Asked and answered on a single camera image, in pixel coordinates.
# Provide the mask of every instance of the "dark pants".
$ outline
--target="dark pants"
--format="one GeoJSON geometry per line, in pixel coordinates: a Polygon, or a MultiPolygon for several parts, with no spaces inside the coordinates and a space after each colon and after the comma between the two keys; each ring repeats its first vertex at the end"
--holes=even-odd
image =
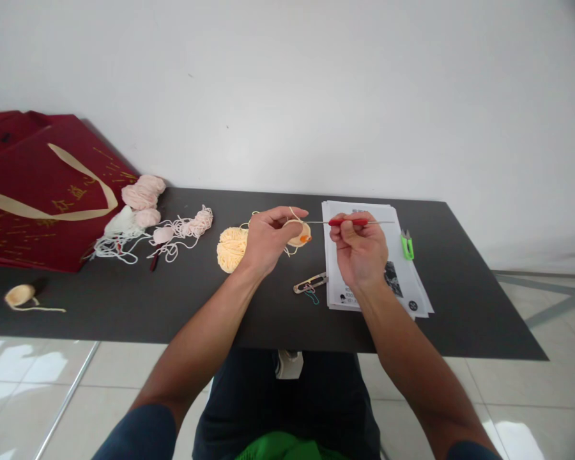
{"type": "Polygon", "coordinates": [[[277,380],[277,352],[233,348],[198,422],[194,460],[233,459],[271,431],[352,459],[379,459],[380,433],[357,355],[304,351],[300,379],[277,380]]]}

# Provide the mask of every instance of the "stack of papers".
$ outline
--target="stack of papers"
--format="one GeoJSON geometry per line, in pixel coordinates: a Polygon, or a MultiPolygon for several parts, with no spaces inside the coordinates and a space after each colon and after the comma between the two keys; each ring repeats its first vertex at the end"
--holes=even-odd
{"type": "MultiPolygon", "coordinates": [[[[384,278],[392,288],[402,307],[412,318],[428,318],[434,313],[426,290],[422,285],[413,261],[408,261],[403,252],[401,225],[396,209],[389,204],[347,203],[344,201],[324,201],[321,211],[325,222],[338,213],[370,212],[378,221],[391,221],[391,224],[379,224],[385,233],[388,244],[388,261],[384,278]]],[[[355,296],[347,287],[337,262],[337,246],[330,239],[330,226],[325,224],[326,274],[328,275],[328,308],[333,310],[360,311],[355,296]]]]}

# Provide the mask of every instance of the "forearm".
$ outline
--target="forearm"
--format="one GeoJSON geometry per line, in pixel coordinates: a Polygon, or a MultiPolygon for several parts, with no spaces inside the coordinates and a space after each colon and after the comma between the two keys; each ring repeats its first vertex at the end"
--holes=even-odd
{"type": "Polygon", "coordinates": [[[494,449],[460,382],[390,288],[380,282],[354,292],[381,365],[413,408],[435,456],[444,457],[452,437],[494,449]]]}
{"type": "Polygon", "coordinates": [[[476,417],[454,373],[390,288],[377,284],[356,297],[381,365],[411,405],[457,422],[476,417]]]}
{"type": "Polygon", "coordinates": [[[179,426],[194,399],[226,359],[261,280],[255,270],[237,268],[177,333],[131,409],[164,403],[179,426]]]}

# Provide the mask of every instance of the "tile floor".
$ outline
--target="tile floor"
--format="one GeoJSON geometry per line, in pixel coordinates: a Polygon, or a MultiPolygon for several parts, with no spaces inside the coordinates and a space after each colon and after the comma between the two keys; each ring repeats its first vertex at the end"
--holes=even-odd
{"type": "MultiPolygon", "coordinates": [[[[575,287],[574,279],[535,279],[575,287]]],[[[566,296],[503,284],[523,318],[566,296]]],[[[575,459],[575,310],[533,333],[550,362],[448,358],[504,459],[575,459]]],[[[0,337],[0,460],[35,457],[93,346],[0,337]]],[[[164,346],[103,342],[42,459],[89,459],[144,383],[164,346]]],[[[381,439],[393,460],[432,459],[423,431],[376,355],[360,355],[381,439]]],[[[190,458],[206,391],[181,428],[175,459],[190,458]]]]}

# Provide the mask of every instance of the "bag handle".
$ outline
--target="bag handle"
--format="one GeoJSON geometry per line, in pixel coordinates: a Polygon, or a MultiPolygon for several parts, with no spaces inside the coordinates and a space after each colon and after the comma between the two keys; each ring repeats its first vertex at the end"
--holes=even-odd
{"type": "Polygon", "coordinates": [[[53,145],[47,144],[49,148],[57,155],[57,157],[70,166],[73,169],[76,169],[82,174],[95,179],[100,184],[102,191],[104,192],[104,197],[107,200],[107,207],[104,209],[99,210],[88,210],[88,211],[75,211],[71,213],[63,213],[63,214],[47,214],[43,211],[37,210],[27,204],[24,204],[20,201],[14,200],[7,196],[0,194],[0,210],[6,211],[11,214],[18,215],[20,217],[27,217],[28,219],[54,219],[54,220],[67,220],[69,222],[75,222],[77,220],[87,220],[87,219],[95,219],[96,217],[102,217],[108,213],[110,213],[113,209],[117,208],[117,199],[115,198],[115,193],[111,190],[111,188],[106,185],[100,178],[91,172],[88,168],[83,166],[83,164],[69,154],[66,150],[53,145]]]}

